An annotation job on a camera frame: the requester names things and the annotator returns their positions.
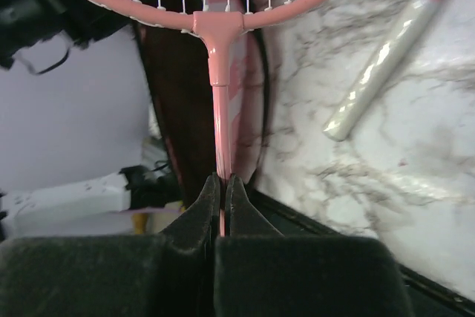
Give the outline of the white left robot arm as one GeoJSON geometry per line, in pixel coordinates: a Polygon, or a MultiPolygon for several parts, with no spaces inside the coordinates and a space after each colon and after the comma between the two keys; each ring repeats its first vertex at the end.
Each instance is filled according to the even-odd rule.
{"type": "Polygon", "coordinates": [[[91,216],[177,211],[183,196],[124,16],[87,0],[1,0],[1,191],[6,238],[60,234],[91,216]]]}

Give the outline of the pink racket bag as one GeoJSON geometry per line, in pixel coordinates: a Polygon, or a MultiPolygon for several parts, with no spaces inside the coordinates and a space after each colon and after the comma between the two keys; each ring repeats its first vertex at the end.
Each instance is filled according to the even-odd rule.
{"type": "MultiPolygon", "coordinates": [[[[142,0],[157,5],[157,0],[142,0]]],[[[163,0],[170,10],[180,10],[181,0],[163,0]]],[[[202,0],[186,0],[188,11],[199,10],[202,0]]],[[[145,70],[151,105],[164,137],[171,167],[185,206],[195,202],[206,178],[216,171],[212,88],[205,45],[197,38],[159,27],[134,25],[137,47],[145,70]]],[[[252,33],[262,66],[263,124],[269,114],[270,72],[263,31],[252,33]]]]}

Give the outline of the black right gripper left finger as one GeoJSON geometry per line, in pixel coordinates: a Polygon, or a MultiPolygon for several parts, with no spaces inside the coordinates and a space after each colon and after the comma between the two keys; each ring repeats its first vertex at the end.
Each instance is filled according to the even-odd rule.
{"type": "Polygon", "coordinates": [[[20,238],[1,245],[3,316],[212,316],[220,181],[149,235],[20,238]]]}

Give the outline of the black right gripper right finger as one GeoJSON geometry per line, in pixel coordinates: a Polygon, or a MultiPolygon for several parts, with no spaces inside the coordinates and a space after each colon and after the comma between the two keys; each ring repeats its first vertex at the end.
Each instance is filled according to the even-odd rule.
{"type": "Polygon", "coordinates": [[[387,247],[346,235],[283,235],[232,175],[214,248],[217,316],[412,316],[387,247]]]}

